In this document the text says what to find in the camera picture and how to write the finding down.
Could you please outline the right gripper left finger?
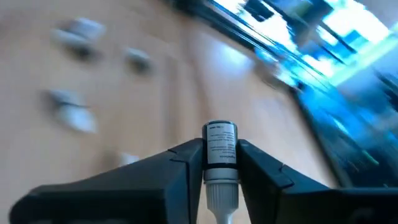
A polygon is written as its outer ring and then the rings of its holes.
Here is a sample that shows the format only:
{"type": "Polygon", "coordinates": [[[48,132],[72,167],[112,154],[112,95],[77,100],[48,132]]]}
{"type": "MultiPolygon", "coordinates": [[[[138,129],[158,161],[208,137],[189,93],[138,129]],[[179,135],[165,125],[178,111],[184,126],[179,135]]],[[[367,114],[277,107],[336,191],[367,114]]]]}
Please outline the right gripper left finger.
{"type": "Polygon", "coordinates": [[[203,141],[196,138],[122,167],[32,189],[10,224],[196,224],[203,141]]]}

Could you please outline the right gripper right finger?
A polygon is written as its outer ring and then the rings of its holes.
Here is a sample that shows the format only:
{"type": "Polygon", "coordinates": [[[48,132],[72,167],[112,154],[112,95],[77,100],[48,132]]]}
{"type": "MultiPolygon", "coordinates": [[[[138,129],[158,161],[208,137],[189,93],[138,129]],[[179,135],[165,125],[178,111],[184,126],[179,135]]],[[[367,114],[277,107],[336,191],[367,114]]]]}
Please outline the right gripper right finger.
{"type": "Polygon", "coordinates": [[[398,188],[331,189],[243,139],[238,167],[252,224],[398,224],[398,188]]]}

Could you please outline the small black dropper bottle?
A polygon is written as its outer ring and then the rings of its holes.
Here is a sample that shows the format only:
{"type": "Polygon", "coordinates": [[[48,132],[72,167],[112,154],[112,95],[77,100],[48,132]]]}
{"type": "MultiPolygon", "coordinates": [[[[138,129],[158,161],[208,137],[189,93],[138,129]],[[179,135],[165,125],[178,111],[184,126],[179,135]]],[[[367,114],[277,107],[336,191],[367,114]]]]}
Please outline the small black dropper bottle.
{"type": "Polygon", "coordinates": [[[239,207],[237,126],[231,121],[210,121],[203,126],[206,204],[217,224],[232,224],[239,207]]]}

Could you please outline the small grey dropper bottle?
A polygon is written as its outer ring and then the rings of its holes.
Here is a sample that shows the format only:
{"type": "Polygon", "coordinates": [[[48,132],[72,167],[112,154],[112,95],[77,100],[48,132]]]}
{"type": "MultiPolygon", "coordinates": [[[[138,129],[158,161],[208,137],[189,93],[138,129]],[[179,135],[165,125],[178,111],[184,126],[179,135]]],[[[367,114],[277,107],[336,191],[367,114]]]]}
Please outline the small grey dropper bottle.
{"type": "Polygon", "coordinates": [[[80,17],[73,20],[67,31],[88,40],[96,40],[104,34],[106,28],[103,24],[90,19],[80,17]]]}

